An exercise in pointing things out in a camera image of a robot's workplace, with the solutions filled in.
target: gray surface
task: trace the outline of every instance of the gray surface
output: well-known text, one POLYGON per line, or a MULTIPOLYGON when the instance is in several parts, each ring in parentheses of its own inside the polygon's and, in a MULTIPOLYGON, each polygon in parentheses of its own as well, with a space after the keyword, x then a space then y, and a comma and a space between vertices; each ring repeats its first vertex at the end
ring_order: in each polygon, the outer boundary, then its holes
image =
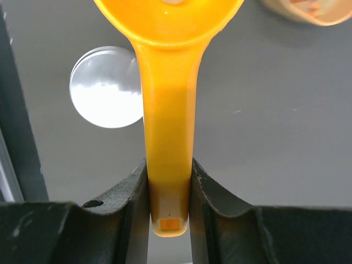
MULTIPOLYGON (((83 203, 144 157, 142 122, 84 121, 69 98, 86 51, 131 48, 93 1, 3 0, 52 200, 83 203)), ((242 199, 352 205, 352 20, 318 28, 246 0, 207 49, 199 73, 194 155, 242 199)), ((191 260, 189 233, 150 237, 150 263, 191 260)))
POLYGON ((23 202, 23 195, 18 184, 15 170, 7 151, 4 137, 0 130, 0 201, 23 202))
MULTIPOLYGON (((8 187, 16 201, 48 201, 48 192, 31 128, 24 92, 5 23, 6 13, 0 0, 0 127, 3 153, 0 162, 8 187)), ((6 183, 0 183, 2 191, 6 183)))

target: gray background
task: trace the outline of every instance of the gray background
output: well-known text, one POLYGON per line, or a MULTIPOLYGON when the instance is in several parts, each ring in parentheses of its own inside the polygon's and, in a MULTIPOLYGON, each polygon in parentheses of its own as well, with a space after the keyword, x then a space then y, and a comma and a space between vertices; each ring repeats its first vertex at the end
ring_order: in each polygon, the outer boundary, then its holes
MULTIPOLYGON (((69 74, 90 49, 131 45, 92 0, 3 2, 49 196, 81 204, 139 164, 143 124, 83 120, 69 74)), ((351 206, 351 69, 352 20, 301 25, 246 0, 203 57, 194 156, 253 204, 351 206)), ((189 233, 151 234, 149 263, 189 261, 189 233)))

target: yellow plastic handle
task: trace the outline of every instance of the yellow plastic handle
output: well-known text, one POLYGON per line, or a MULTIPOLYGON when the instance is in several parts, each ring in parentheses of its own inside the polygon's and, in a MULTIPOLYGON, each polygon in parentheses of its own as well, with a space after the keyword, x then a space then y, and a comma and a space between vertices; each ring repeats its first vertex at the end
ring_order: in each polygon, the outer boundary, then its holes
POLYGON ((187 227, 196 83, 207 43, 176 50, 132 43, 144 99, 152 226, 157 235, 174 237, 187 227))
POLYGON ((201 57, 243 0, 95 2, 137 54, 153 230, 162 237, 181 235, 188 218, 201 57))

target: small hole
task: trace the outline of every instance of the small hole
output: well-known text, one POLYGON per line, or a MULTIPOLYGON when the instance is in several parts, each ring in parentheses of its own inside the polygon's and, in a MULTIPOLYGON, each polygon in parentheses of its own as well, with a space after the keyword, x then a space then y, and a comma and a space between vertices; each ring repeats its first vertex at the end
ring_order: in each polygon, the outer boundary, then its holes
POLYGON ((162 1, 167 4, 179 4, 183 2, 183 0, 162 0, 162 1))
POLYGON ((100 200, 91 200, 89 202, 86 202, 82 207, 83 208, 92 208, 92 207, 98 207, 103 205, 104 202, 100 200))

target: small rectangular hole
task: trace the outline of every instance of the small rectangular hole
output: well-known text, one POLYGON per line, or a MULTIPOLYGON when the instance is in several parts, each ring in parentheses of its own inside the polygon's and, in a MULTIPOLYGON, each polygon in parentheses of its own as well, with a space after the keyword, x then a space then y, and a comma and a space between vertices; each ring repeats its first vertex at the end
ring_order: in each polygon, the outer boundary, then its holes
POLYGON ((160 220, 160 229, 163 232, 167 231, 176 231, 180 229, 180 219, 161 219, 160 220))

